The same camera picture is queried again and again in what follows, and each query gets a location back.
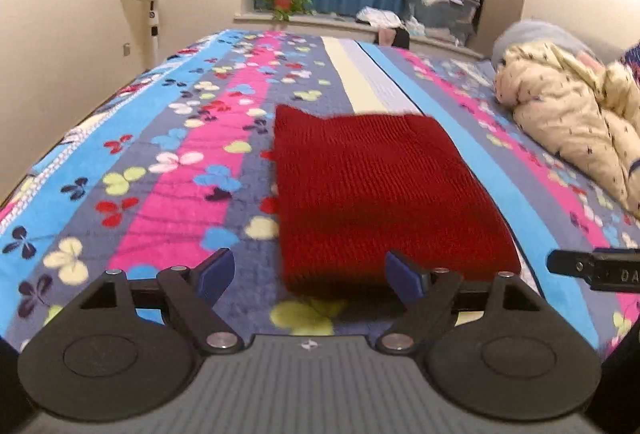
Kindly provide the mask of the colourful striped floral bedspread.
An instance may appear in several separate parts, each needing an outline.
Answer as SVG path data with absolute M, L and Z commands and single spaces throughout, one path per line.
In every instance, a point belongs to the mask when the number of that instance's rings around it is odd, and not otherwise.
M 377 336 L 396 301 L 295 298 L 277 273 L 276 108 L 427 113 L 506 215 L 522 276 L 597 350 L 639 317 L 633 293 L 550 274 L 550 250 L 634 248 L 639 223 L 526 137 L 486 62 L 348 39 L 226 30 L 139 77 L 42 158 L 1 211 L 1 336 L 15 348 L 107 269 L 151 278 L 219 248 L 235 277 L 217 313 L 242 336 Z

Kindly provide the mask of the grey pillow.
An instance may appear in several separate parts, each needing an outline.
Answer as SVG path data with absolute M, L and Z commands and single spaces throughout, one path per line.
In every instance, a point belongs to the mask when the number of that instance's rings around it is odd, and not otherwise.
M 492 46 L 491 65 L 495 69 L 501 64 L 504 53 L 510 46 L 518 46 L 527 42 L 551 42 L 563 50 L 577 55 L 585 52 L 596 58 L 596 53 L 558 25 L 545 22 L 544 20 L 519 20 L 512 24 L 498 37 Z

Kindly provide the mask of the red knitted garment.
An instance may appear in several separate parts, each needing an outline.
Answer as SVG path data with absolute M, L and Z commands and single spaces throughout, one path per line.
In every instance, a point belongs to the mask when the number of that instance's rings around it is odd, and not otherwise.
M 498 207 L 431 117 L 322 118 L 280 105 L 271 154 L 280 276 L 292 293 L 382 291 L 390 251 L 471 280 L 521 270 Z

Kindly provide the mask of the white clothes pile on sill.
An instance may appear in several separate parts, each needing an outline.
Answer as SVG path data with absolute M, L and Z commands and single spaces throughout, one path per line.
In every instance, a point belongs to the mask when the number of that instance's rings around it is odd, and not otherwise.
M 355 16 L 356 21 L 376 29 L 395 29 L 402 26 L 400 17 L 392 12 L 365 6 Z

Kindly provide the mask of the cream patterned quilt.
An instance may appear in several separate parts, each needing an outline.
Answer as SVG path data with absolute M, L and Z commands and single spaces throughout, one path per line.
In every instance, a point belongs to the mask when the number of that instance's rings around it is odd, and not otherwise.
M 529 137 L 639 214 L 639 86 L 629 66 L 549 41 L 515 44 L 494 87 Z

